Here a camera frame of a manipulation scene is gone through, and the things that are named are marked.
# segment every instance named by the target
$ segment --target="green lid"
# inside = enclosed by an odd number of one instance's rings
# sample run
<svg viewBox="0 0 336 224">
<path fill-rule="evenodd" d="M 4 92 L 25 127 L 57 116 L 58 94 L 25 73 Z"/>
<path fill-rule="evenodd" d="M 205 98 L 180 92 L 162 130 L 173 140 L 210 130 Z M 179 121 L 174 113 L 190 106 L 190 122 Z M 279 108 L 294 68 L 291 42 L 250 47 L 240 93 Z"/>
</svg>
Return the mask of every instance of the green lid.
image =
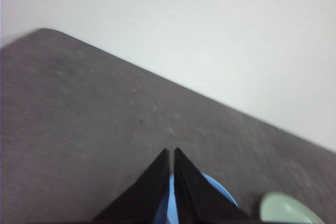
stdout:
<svg viewBox="0 0 336 224">
<path fill-rule="evenodd" d="M 312 210 L 282 193 L 268 193 L 260 203 L 262 221 L 325 224 Z"/>
</svg>

